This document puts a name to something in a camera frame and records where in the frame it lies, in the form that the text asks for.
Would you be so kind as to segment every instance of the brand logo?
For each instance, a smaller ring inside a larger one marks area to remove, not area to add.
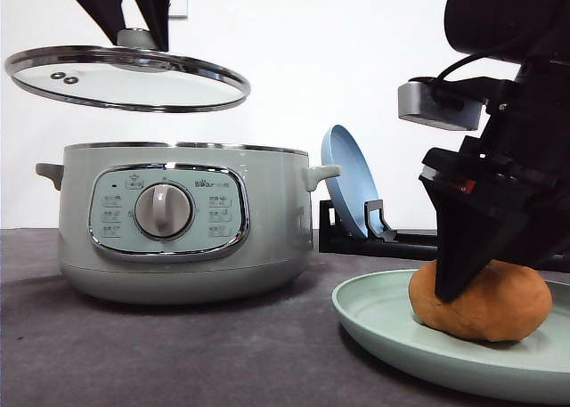
[[[224,188],[230,187],[229,183],[214,183],[204,179],[195,181],[194,185],[196,187],[224,187]]]
[[[202,179],[202,180],[196,181],[195,186],[196,187],[213,187],[214,184]]]

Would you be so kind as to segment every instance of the black cable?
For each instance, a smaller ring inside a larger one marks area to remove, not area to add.
[[[436,77],[433,81],[432,84],[432,95],[434,96],[434,98],[437,98],[437,91],[440,89],[441,84],[443,83],[443,81],[445,80],[445,78],[450,75],[453,71],[467,65],[470,64],[473,61],[477,61],[477,60],[481,60],[482,58],[485,57],[490,57],[496,53],[501,53],[504,51],[508,51],[509,49],[517,46],[517,45],[521,45],[524,44],[527,41],[531,41],[532,39],[535,39],[536,36],[540,35],[544,29],[546,29],[548,27],[548,25],[551,23],[552,18],[554,17],[554,14],[556,13],[557,10],[557,0],[547,0],[545,6],[546,6],[546,10],[548,11],[548,9],[550,8],[550,11],[548,11],[547,16],[543,17],[543,18],[538,18],[537,21],[532,25],[532,27],[530,27],[525,33],[523,33],[521,36],[518,37],[514,37],[510,40],[508,40],[507,42],[505,42],[504,44],[500,44],[497,45],[491,49],[488,49],[486,51],[483,51],[481,53],[474,53],[472,55],[469,55],[468,57],[465,57],[455,63],[453,63],[451,66],[449,66],[447,69],[445,69],[444,71],[442,71],[438,77]]]

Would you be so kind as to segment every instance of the black stand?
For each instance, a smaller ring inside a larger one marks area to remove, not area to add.
[[[319,252],[355,256],[406,258],[409,260],[435,260],[437,258],[436,231],[412,232],[397,231],[384,220],[381,199],[364,204],[364,218],[368,228],[368,239],[353,238],[342,224],[337,211],[334,222],[330,221],[330,211],[334,209],[331,200],[322,200],[319,207]],[[376,232],[370,223],[373,211],[380,213],[384,225],[383,232]],[[542,271],[570,272],[570,252],[556,255],[534,266]]]

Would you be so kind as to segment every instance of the green plate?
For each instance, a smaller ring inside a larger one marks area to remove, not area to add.
[[[418,321],[408,299],[413,272],[371,273],[334,289],[340,321],[364,349],[443,387],[523,403],[570,404],[570,286],[547,281],[552,312],[521,342],[469,342]]]

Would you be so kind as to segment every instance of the white backdrop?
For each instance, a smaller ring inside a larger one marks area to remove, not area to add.
[[[238,142],[308,151],[320,164],[333,124],[352,132],[367,157],[395,228],[434,228],[418,175],[431,147],[457,149],[463,134],[397,118],[397,87],[458,60],[444,36],[446,0],[190,0],[190,19],[170,24],[171,52],[245,75],[240,107],[208,114],[100,110],[25,93],[2,75],[2,226],[55,227],[59,193],[34,174],[61,163],[76,142]],[[0,0],[2,60],[47,45],[107,45],[74,0]],[[127,20],[137,22],[135,10]],[[514,77],[517,67],[480,61],[451,78]],[[324,183],[313,195],[328,198]]]

